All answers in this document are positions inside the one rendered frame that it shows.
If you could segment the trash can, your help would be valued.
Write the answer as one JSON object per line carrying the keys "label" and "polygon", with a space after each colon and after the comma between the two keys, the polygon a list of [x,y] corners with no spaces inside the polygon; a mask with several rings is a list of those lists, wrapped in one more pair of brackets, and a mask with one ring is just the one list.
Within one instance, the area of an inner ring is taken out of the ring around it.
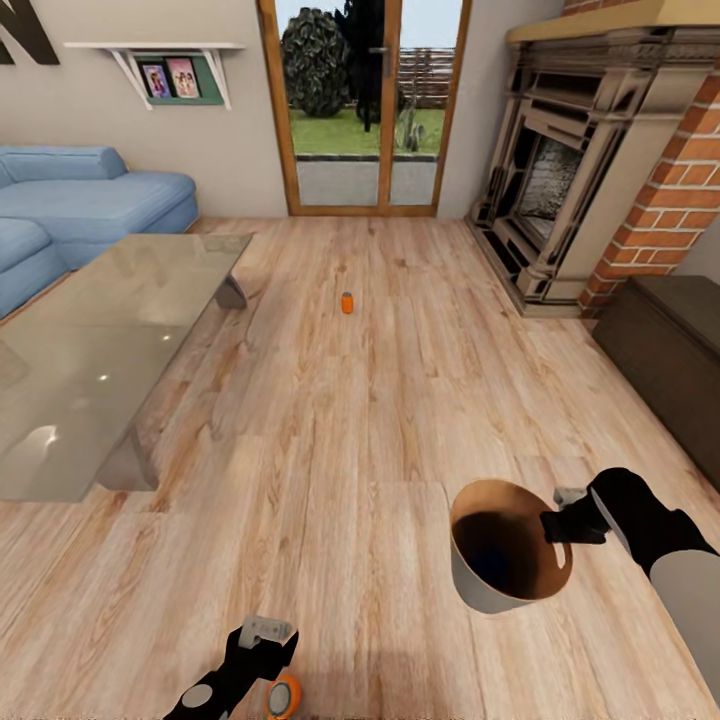
{"label": "trash can", "polygon": [[[546,540],[542,512],[555,512],[520,484],[476,480],[453,499],[448,518],[452,582],[460,598],[480,614],[507,612],[553,598],[572,576],[572,544],[563,543],[565,563],[558,564],[554,544]],[[467,565],[487,547],[499,545],[512,559],[512,575],[495,589]]]}

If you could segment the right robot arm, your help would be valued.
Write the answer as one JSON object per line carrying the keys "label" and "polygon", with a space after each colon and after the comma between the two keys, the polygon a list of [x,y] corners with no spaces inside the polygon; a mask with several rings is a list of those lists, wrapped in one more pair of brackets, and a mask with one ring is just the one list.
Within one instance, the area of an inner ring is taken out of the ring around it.
{"label": "right robot arm", "polygon": [[548,543],[602,545],[614,531],[643,568],[720,711],[720,553],[682,510],[669,511],[636,473],[601,471],[585,488],[555,487],[542,512]]}

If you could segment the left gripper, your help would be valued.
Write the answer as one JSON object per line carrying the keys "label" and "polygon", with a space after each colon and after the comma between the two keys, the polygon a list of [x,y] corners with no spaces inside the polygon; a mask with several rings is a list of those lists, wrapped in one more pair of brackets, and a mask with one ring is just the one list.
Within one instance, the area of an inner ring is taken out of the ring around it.
{"label": "left gripper", "polygon": [[224,663],[234,663],[238,665],[243,672],[245,678],[245,695],[247,691],[249,691],[249,687],[251,687],[259,677],[267,679],[268,681],[274,681],[279,677],[281,669],[289,666],[299,641],[299,631],[284,645],[262,638],[261,643],[253,645],[252,649],[239,647],[240,634],[241,631],[237,630],[233,631],[229,637],[227,637]]}

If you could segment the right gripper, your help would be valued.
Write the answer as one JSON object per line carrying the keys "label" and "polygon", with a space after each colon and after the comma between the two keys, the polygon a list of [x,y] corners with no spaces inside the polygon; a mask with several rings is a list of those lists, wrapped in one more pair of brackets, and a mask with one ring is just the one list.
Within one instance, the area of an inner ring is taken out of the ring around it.
{"label": "right gripper", "polygon": [[584,543],[602,545],[606,543],[605,532],[596,532],[588,528],[580,516],[576,514],[576,504],[580,499],[559,512],[542,512],[540,520],[546,532],[548,543]]}

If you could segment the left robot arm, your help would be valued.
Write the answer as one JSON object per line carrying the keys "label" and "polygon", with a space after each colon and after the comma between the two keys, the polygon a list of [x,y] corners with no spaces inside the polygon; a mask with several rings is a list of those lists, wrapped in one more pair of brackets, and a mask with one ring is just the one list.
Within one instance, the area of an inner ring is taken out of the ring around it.
{"label": "left robot arm", "polygon": [[259,677],[274,681],[289,666],[299,631],[284,645],[272,639],[285,640],[290,634],[289,623],[246,616],[244,626],[227,637],[224,664],[185,691],[163,720],[228,720]]}

